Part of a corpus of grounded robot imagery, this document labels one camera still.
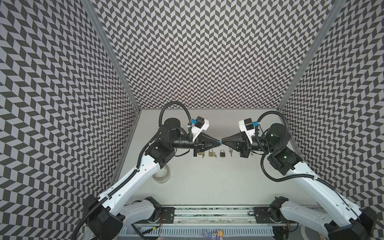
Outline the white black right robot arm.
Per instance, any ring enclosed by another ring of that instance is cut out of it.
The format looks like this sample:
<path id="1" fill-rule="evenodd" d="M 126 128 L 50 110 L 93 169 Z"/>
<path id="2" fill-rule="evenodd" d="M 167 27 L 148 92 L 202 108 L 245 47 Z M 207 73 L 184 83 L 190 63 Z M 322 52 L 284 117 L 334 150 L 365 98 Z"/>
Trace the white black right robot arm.
<path id="1" fill-rule="evenodd" d="M 247 158 L 251 151 L 261 151 L 261 170 L 269 180 L 294 181 L 324 209 L 318 212 L 286 197 L 276 197 L 269 206 L 271 221 L 296 222 L 329 240 L 368 240 L 373 236 L 378 214 L 338 193 L 287 147 L 292 136 L 283 114 L 268 111 L 255 122 L 240 121 L 239 128 L 240 133 L 223 138 L 222 144 L 239 152 L 242 158 Z"/>

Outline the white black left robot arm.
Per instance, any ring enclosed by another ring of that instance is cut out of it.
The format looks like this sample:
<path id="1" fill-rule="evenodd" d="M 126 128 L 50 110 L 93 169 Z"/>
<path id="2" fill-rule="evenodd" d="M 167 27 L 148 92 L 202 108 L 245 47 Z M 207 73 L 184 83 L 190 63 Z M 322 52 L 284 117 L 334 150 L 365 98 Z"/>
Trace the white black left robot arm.
<path id="1" fill-rule="evenodd" d="M 172 105 L 180 106 L 185 111 L 188 118 L 186 130 L 176 118 L 163 121 L 165 110 Z M 76 240 L 82 226 L 87 225 L 96 240 L 112 240 L 120 233 L 125 222 L 134 224 L 157 215 L 161 205 L 152 198 L 131 205 L 127 214 L 121 212 L 138 188 L 176 156 L 177 149 L 193 150 L 194 156 L 197 156 L 198 153 L 219 147 L 221 141 L 205 134 L 209 125 L 209 121 L 202 117 L 193 119 L 186 106 L 178 101 L 165 104 L 159 115 L 158 130 L 140 151 L 136 166 L 98 197 L 88 196 L 84 200 L 84 216 L 75 227 L 71 239 Z"/>

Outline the black padlock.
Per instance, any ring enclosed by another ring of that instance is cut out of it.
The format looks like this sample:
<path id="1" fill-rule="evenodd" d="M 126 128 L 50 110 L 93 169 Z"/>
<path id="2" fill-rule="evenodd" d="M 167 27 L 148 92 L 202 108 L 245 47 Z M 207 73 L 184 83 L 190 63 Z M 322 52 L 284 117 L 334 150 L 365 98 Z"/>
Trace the black padlock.
<path id="1" fill-rule="evenodd" d="M 225 150 L 220 150 L 220 157 L 221 158 L 225 158 L 226 157 L 226 153 L 225 153 Z"/>

